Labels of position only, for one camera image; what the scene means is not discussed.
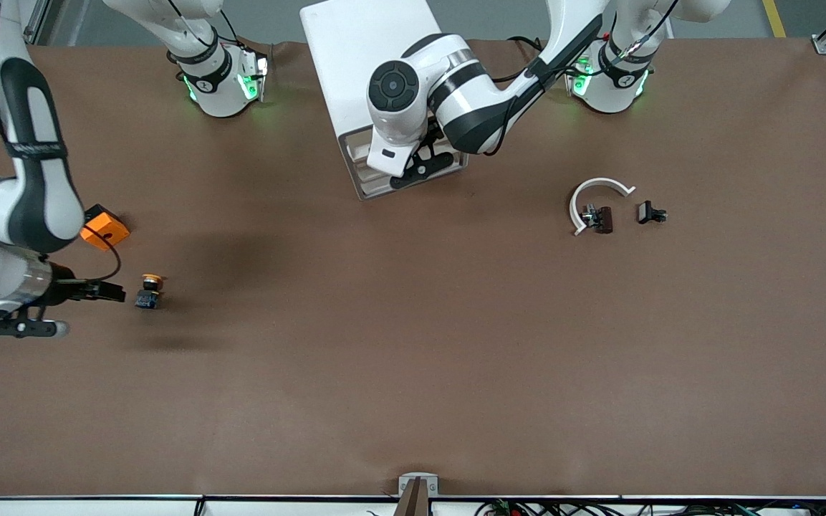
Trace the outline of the brown table mat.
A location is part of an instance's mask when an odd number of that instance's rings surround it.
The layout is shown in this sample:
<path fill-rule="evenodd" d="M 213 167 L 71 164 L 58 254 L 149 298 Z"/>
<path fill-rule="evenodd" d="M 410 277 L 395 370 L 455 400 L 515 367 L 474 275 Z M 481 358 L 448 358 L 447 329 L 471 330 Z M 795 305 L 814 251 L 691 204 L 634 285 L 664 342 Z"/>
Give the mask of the brown table mat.
<path fill-rule="evenodd" d="M 826 496 L 826 57 L 665 43 L 497 156 L 360 201 L 307 45 L 206 117 L 163 50 L 32 49 L 75 185 L 132 227 L 63 338 L 0 338 L 0 495 Z M 613 232 L 574 236 L 577 200 Z M 664 223 L 638 223 L 650 200 Z"/>

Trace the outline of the white curved plastic piece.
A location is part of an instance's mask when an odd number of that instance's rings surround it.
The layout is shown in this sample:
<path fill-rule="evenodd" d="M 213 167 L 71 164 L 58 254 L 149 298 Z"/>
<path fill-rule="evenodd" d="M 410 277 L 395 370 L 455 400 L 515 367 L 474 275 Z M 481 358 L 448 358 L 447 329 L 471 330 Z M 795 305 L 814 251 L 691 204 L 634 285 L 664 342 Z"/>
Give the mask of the white curved plastic piece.
<path fill-rule="evenodd" d="M 615 179 L 606 177 L 587 179 L 586 181 L 580 183 L 580 185 L 577 185 L 571 193 L 569 205 L 567 205 L 571 222 L 575 226 L 575 231 L 573 232 L 574 236 L 580 235 L 584 229 L 589 228 L 589 224 L 587 224 L 582 215 L 580 215 L 579 209 L 577 209 L 577 200 L 580 195 L 582 195 L 584 190 L 597 186 L 612 189 L 624 197 L 632 195 L 632 193 L 636 190 L 635 186 L 626 186 Z"/>

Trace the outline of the yellow push button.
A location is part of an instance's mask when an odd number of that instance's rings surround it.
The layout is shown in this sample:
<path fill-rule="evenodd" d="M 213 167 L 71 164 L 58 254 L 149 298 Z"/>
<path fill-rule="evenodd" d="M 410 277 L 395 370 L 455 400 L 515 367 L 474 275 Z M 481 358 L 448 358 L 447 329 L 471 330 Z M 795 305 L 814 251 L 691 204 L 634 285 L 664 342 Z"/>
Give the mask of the yellow push button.
<path fill-rule="evenodd" d="M 164 278 L 157 274 L 142 274 L 142 288 L 135 295 L 134 306 L 142 310 L 156 310 L 163 294 Z"/>

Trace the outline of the white table edge rail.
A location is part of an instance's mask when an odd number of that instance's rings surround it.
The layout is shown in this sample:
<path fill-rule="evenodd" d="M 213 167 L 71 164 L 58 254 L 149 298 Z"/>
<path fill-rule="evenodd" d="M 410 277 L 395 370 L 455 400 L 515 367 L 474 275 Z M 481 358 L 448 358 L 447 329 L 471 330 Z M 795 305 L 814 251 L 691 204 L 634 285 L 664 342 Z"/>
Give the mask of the white table edge rail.
<path fill-rule="evenodd" d="M 0 516 L 393 516 L 397 495 L 23 495 Z M 826 496 L 439 495 L 431 516 L 826 516 Z"/>

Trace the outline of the dark brown small component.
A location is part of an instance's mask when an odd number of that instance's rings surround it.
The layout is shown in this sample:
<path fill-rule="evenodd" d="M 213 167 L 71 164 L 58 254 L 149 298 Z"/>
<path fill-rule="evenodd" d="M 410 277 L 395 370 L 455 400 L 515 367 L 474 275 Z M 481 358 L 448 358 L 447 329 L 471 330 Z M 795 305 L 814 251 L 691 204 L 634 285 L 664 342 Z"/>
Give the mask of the dark brown small component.
<path fill-rule="evenodd" d="M 587 204 L 580 216 L 587 229 L 592 229 L 600 234 L 613 232 L 613 215 L 609 206 L 596 208 L 592 204 Z"/>

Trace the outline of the orange box with hole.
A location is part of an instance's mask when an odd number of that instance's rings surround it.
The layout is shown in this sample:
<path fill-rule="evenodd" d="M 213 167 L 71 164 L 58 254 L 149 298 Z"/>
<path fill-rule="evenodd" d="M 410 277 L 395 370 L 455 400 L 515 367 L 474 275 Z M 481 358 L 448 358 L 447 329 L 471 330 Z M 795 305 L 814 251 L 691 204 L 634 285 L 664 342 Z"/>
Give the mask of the orange box with hole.
<path fill-rule="evenodd" d="M 85 222 L 80 231 L 80 237 L 102 251 L 109 251 L 111 247 L 123 242 L 130 235 L 127 225 L 114 212 L 101 204 L 90 206 L 83 213 Z"/>

